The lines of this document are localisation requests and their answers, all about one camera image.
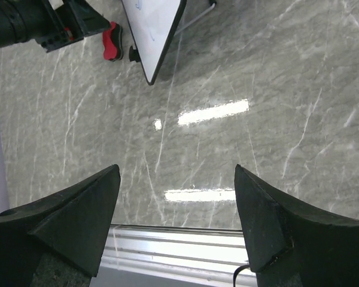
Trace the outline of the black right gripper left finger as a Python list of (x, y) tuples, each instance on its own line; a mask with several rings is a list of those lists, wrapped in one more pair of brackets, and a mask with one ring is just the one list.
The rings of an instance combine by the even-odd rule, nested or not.
[(120, 188), (104, 170), (0, 213), (0, 286), (89, 286), (98, 275)]

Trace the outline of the white whiteboard black frame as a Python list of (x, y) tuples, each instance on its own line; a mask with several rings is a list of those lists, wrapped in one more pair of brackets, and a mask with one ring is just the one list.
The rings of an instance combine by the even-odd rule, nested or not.
[(156, 81), (186, 3), (186, 0), (122, 0), (134, 41), (129, 48), (129, 60), (141, 64), (150, 86)]

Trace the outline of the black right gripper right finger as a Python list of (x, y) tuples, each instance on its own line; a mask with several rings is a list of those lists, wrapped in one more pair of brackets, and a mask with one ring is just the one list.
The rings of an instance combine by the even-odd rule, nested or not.
[(305, 203), (242, 166), (234, 184), (258, 286), (359, 286), (359, 220)]

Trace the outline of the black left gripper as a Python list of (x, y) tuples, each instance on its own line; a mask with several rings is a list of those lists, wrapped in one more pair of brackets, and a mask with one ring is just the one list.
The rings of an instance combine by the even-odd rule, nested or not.
[(46, 13), (47, 33), (35, 40), (47, 53), (111, 27), (110, 22), (85, 0), (63, 1), (56, 9), (49, 1), (41, 3)]

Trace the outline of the red black whiteboard eraser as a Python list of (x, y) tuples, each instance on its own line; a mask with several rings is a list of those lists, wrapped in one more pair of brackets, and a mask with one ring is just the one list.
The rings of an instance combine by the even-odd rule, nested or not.
[(123, 28), (116, 22), (110, 22), (110, 29), (102, 33), (105, 60), (114, 62), (123, 58), (122, 34)]

